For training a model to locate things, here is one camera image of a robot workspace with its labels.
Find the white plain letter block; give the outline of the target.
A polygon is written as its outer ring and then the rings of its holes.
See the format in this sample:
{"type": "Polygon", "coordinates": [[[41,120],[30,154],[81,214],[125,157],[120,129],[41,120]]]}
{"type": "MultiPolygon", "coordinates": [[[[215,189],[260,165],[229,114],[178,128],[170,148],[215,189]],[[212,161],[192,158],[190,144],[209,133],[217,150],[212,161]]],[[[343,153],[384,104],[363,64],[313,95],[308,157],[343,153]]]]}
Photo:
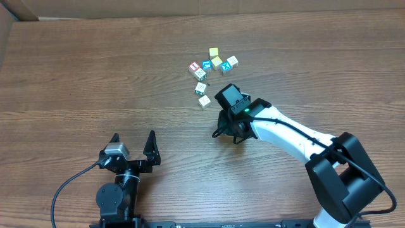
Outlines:
{"type": "Polygon", "coordinates": [[[202,96],[201,98],[198,99],[198,102],[202,109],[205,109],[211,105],[211,100],[208,98],[207,95],[202,96]]]}

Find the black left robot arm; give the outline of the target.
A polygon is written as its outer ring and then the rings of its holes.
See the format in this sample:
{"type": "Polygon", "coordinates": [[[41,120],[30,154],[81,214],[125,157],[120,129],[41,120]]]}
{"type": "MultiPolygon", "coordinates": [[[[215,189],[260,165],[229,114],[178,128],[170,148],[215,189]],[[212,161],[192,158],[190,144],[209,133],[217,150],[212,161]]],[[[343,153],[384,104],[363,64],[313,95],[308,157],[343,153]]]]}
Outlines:
{"type": "Polygon", "coordinates": [[[135,214],[140,174],[151,173],[153,166],[161,164],[155,131],[150,131],[143,150],[144,160],[131,160],[126,145],[114,134],[99,152],[97,165],[115,174],[115,181],[99,188],[96,203],[100,209],[97,227],[136,227],[135,214]]]}

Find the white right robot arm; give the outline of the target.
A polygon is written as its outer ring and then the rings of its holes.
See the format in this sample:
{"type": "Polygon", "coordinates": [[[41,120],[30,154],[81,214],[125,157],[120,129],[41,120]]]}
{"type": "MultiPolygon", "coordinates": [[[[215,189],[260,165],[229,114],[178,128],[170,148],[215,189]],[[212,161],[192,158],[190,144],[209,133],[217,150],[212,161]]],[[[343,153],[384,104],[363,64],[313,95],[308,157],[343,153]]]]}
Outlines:
{"type": "Polygon", "coordinates": [[[383,192],[381,175],[354,135],[317,132],[262,99],[217,101],[222,110],[213,137],[226,134],[235,144],[253,137],[274,144],[304,164],[321,205],[312,227],[351,227],[383,192]]]}

